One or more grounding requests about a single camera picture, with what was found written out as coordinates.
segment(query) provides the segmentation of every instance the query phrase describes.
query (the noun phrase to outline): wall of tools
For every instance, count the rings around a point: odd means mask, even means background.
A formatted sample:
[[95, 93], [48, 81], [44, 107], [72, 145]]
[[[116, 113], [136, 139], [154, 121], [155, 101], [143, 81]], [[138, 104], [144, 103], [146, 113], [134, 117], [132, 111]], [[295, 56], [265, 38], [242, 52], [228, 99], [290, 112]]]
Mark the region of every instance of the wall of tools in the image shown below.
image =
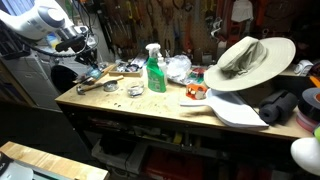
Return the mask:
[[217, 60], [218, 47], [228, 48], [247, 35], [259, 39], [290, 38], [292, 22], [311, 2], [101, 0], [100, 6], [108, 32], [106, 38], [120, 57], [133, 58], [145, 52], [147, 44], [158, 42], [163, 56], [184, 53], [199, 65]]

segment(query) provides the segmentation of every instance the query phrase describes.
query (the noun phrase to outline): green spray bottle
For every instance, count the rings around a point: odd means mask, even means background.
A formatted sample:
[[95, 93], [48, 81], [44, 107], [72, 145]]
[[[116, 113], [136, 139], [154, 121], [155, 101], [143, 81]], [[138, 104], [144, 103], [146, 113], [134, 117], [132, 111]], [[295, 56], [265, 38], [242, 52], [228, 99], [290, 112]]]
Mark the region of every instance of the green spray bottle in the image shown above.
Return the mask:
[[152, 43], [146, 46], [149, 51], [149, 58], [147, 62], [147, 73], [148, 73], [148, 88], [155, 92], [165, 92], [166, 84], [163, 72], [158, 66], [158, 56], [160, 53], [160, 44]]

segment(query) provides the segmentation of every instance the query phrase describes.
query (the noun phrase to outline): wide-brimmed hat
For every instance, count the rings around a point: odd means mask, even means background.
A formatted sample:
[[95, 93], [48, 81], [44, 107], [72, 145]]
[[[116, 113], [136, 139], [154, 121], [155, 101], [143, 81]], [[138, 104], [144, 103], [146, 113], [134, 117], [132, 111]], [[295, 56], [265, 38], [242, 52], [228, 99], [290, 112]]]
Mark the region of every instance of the wide-brimmed hat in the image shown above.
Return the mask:
[[237, 91], [263, 83], [284, 71], [296, 48], [287, 38], [245, 37], [230, 47], [218, 64], [204, 73], [204, 82], [219, 91]]

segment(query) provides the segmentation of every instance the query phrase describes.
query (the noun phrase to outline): wooden workbench top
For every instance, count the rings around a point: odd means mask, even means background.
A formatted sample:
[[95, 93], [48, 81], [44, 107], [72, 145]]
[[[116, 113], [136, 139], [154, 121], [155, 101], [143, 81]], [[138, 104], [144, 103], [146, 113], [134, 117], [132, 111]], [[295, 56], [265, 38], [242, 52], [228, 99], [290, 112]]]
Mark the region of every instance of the wooden workbench top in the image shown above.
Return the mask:
[[106, 170], [62, 158], [17, 143], [7, 142], [0, 148], [7, 156], [47, 171], [77, 180], [106, 180]]
[[[105, 76], [100, 82], [112, 79]], [[126, 85], [132, 81], [144, 81], [144, 93], [140, 97], [131, 98], [126, 92]], [[105, 92], [103, 87], [78, 95], [75, 87], [56, 99], [59, 104], [97, 109], [133, 116], [149, 117], [164, 121], [181, 122], [210, 128], [275, 136], [277, 138], [300, 138], [312, 136], [311, 133], [300, 127], [296, 121], [296, 113], [292, 114], [286, 123], [275, 124], [268, 129], [239, 129], [224, 125], [209, 107], [181, 107], [179, 102], [191, 100], [185, 95], [185, 86], [169, 83], [165, 93], [157, 93], [148, 89], [146, 72], [142, 78], [125, 77], [119, 81], [119, 89], [114, 92]]]

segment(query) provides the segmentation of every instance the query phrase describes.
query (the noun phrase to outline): floor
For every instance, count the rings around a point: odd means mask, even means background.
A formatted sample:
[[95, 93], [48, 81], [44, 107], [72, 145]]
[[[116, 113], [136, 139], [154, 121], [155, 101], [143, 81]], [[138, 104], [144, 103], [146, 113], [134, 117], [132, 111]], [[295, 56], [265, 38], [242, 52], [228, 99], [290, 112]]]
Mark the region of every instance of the floor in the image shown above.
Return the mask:
[[13, 141], [100, 167], [62, 113], [0, 102], [0, 115], [0, 146]]

